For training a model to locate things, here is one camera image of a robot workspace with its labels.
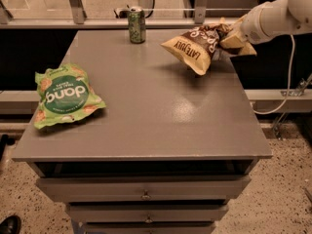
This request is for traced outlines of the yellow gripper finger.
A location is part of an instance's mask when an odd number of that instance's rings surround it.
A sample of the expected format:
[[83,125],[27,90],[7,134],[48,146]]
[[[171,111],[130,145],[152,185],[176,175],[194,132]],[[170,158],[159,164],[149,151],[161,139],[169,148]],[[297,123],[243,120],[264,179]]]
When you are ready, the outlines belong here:
[[245,46],[247,38],[241,29],[244,19],[241,17],[229,26],[229,32],[219,42],[223,49],[238,49]]
[[234,56],[256,56],[257,52],[253,45],[247,42],[242,48],[233,49],[231,54]]

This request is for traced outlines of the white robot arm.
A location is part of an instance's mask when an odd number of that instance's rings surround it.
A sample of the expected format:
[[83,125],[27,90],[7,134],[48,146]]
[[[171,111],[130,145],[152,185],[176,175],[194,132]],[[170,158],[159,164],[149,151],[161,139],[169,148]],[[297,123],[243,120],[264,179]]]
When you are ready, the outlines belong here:
[[254,55],[252,44],[311,32],[312,0],[275,0],[252,8],[235,21],[219,45],[224,50],[238,49],[241,55]]

